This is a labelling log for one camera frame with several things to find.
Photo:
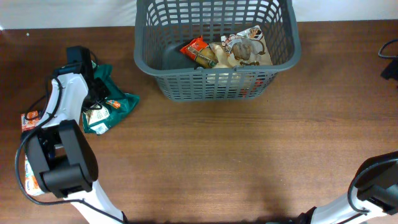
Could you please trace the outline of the beige dried mushroom bag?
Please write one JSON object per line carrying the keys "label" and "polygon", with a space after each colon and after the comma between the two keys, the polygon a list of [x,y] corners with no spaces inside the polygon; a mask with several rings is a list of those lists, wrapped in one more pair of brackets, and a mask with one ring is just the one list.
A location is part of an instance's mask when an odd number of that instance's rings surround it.
{"label": "beige dried mushroom bag", "polygon": [[[241,32],[223,35],[220,42],[210,43],[210,49],[216,56],[218,63],[215,68],[234,68],[246,65],[272,65],[271,56],[267,49],[265,37],[259,26],[247,28]],[[251,86],[253,75],[243,77],[242,74],[221,73],[218,76],[208,74],[208,84],[229,86],[230,88],[242,87],[248,89]]]}

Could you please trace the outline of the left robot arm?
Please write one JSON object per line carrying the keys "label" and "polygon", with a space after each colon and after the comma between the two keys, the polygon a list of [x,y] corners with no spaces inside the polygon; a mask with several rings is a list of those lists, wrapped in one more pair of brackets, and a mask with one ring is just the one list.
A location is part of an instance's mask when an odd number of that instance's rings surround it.
{"label": "left robot arm", "polygon": [[45,111],[16,154],[25,152],[39,188],[57,198],[46,206],[70,203],[89,223],[127,223],[101,188],[95,154],[79,127],[81,112],[124,95],[112,81],[95,77],[94,58],[86,47],[67,48],[67,64],[50,76]]}

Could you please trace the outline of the multicolour tissue pack bundle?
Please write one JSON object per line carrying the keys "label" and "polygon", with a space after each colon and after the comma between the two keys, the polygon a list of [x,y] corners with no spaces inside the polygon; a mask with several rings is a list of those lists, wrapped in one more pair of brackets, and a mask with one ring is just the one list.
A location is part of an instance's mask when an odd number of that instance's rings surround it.
{"label": "multicolour tissue pack bundle", "polygon": [[[27,134],[29,131],[35,128],[35,125],[39,122],[38,111],[28,112],[27,115],[21,114],[21,129],[22,135]],[[44,191],[39,187],[37,180],[34,176],[33,170],[30,166],[27,156],[24,159],[25,169],[25,190],[30,196],[38,196],[44,194]]]}

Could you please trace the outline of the green food pouch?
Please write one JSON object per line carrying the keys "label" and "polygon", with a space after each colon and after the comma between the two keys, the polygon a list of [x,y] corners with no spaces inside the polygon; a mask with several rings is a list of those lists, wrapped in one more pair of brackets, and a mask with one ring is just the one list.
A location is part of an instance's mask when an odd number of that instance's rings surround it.
{"label": "green food pouch", "polygon": [[111,65],[97,65],[94,77],[99,78],[108,88],[110,94],[98,103],[91,104],[82,110],[83,130],[87,134],[101,135],[120,123],[138,104],[137,95],[121,91],[111,78]]}

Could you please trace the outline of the orange spaghetti pasta package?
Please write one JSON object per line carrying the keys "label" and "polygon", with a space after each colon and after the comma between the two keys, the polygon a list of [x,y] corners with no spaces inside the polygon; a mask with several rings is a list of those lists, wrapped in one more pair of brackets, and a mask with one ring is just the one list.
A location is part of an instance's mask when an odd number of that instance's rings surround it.
{"label": "orange spaghetti pasta package", "polygon": [[[180,52],[183,53],[184,55],[186,55],[187,57],[191,58],[193,61],[198,63],[199,66],[201,66],[203,68],[215,69],[214,66],[218,63],[218,60],[216,59],[215,54],[210,49],[209,44],[203,40],[202,36],[193,39],[189,44],[182,47],[180,49]],[[210,84],[210,85],[216,85],[221,88],[227,87],[227,86],[219,86],[216,83]]]}

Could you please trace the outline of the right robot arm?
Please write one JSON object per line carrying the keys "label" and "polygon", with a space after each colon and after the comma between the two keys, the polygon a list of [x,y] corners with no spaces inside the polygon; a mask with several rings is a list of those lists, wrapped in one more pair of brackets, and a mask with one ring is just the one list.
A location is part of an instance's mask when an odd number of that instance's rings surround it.
{"label": "right robot arm", "polygon": [[397,214],[397,151],[365,160],[347,193],[322,207],[301,213],[303,224],[364,223]]}

